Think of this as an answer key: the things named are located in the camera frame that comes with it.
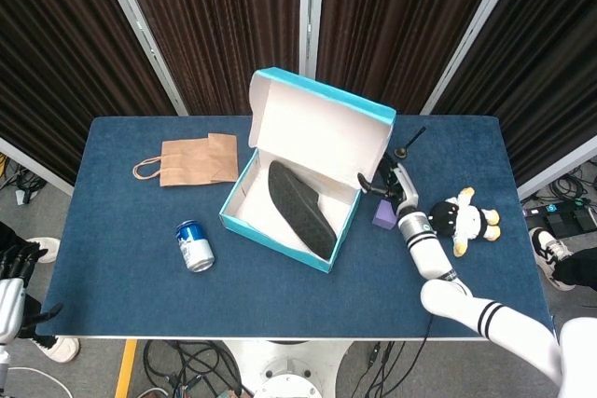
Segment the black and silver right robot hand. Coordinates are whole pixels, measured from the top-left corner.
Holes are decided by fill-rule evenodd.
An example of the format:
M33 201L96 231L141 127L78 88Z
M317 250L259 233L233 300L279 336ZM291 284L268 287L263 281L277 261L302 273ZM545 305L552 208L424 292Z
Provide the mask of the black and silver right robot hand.
M363 173L357 174L357 180L366 193L372 193L395 204L395 214L401 217L417 210L419 195L411 181L406 168L396 162L390 163L387 182L383 186L377 186L368 181Z

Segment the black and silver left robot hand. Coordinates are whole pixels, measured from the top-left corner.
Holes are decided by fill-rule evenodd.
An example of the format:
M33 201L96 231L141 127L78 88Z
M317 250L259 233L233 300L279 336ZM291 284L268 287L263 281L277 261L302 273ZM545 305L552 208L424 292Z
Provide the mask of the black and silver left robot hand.
M39 259L48 251L38 243L11 246L1 255L1 344L7 346L22 332L57 316L62 303L49 311L26 310L27 286Z

